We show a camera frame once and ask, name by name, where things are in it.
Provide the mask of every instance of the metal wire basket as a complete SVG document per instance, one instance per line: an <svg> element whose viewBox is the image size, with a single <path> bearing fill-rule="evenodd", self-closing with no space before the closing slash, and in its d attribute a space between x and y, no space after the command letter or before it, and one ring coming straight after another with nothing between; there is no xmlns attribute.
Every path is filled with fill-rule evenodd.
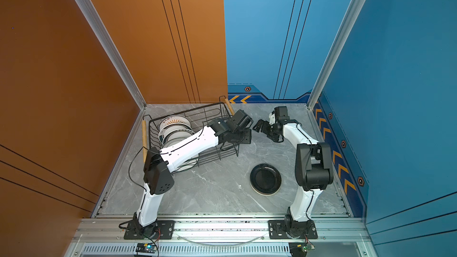
<svg viewBox="0 0 457 257"><path fill-rule="evenodd" d="M231 117L230 112L227 110L227 107L225 106L225 104L223 102L220 102L220 103L215 103L215 104L203 105L203 106L192 108L189 110L176 112L176 113L170 113L168 115L154 118L149 122L149 148L150 149L152 147L156 147L157 149L161 148L161 143L159 141L159 124L164 118L166 118L170 115L182 115L182 116L186 117L187 119L189 119L189 121L191 122L191 128L195 133L200 131L204 126L206 126L208 124L208 122L210 122L214 118L228 119ZM193 167L198 167L203 164L213 162L216 160L221 160L222 158L225 158L225 157L228 157L231 155L235 155L235 154L238 156L238 153L239 153L239 143L237 143L237 144L223 143L223 144L217 145L215 147L209 148L209 149L201 152L198 155L198 160ZM183 163L183 165L185 166L186 163L191 160L195 160L195 157L192 157L191 159L187 160L186 162ZM189 169L190 168L180 171L180 169L178 168L175 172L183 172L183 171L187 171Z"/></svg>

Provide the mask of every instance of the black mounting plate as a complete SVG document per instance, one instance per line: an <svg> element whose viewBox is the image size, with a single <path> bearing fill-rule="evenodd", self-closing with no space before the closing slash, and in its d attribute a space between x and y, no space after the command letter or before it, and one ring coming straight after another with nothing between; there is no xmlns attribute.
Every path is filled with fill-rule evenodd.
<svg viewBox="0 0 457 257"><path fill-rule="evenodd" d="M152 240L157 239L158 228L160 228L160 239L169 240L173 235L174 231L174 220L157 220L155 223L152 223L148 226L143 227L143 234L141 234L133 220L127 224L127 229L125 230L124 239L147 239L149 237Z"/></svg>
<svg viewBox="0 0 457 257"><path fill-rule="evenodd" d="M292 238L285 231L286 224L284 220L269 220L268 228L270 231L270 239L306 239L306 237L308 239L317 239L317 231L314 221L308 220L306 223L306 229L302 231L302 234L298 238Z"/></svg>

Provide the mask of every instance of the yellow arrow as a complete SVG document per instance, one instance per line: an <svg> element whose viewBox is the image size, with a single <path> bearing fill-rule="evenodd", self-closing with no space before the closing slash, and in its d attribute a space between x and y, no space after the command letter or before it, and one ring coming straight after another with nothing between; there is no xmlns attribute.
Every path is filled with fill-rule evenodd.
<svg viewBox="0 0 457 257"><path fill-rule="evenodd" d="M348 180L345 179L345 180L344 180L344 192L345 192L345 194L347 194L347 186L348 186L348 185L349 185L351 188L353 188L354 191L357 191L357 190L356 190L356 186L354 186L353 183L351 183L350 181L348 181Z"/></svg>
<svg viewBox="0 0 457 257"><path fill-rule="evenodd" d="M327 122L324 118L319 118L319 129L322 128L322 122Z"/></svg>
<svg viewBox="0 0 457 257"><path fill-rule="evenodd" d="M342 169L343 171L345 171L346 173L349 174L349 171L347 170L347 168L346 168L345 166L339 164L339 165L338 165L338 176L339 176L340 178L341 178L341 169Z"/></svg>
<svg viewBox="0 0 457 257"><path fill-rule="evenodd" d="M328 133L332 133L332 131L330 131L330 129L328 128L323 128L323 139L325 140L325 133L328 132Z"/></svg>
<svg viewBox="0 0 457 257"><path fill-rule="evenodd" d="M333 163L335 163L335 156L338 156L338 157L340 157L341 159L343 159L343 157L341 157L341 154L334 150L334 151L333 151Z"/></svg>
<svg viewBox="0 0 457 257"><path fill-rule="evenodd" d="M234 101L235 99L237 99L239 97L239 95L235 95L230 101L230 103L232 104L235 104L236 102Z"/></svg>
<svg viewBox="0 0 457 257"><path fill-rule="evenodd" d="M317 120L317 112L322 112L321 109L316 109L316 120Z"/></svg>
<svg viewBox="0 0 457 257"><path fill-rule="evenodd" d="M241 102L244 103L244 104L246 104L246 103L247 103L246 100L247 100L248 98L250 98L250 97L251 97L251 96L248 95L247 97L245 97L244 99L242 99Z"/></svg>

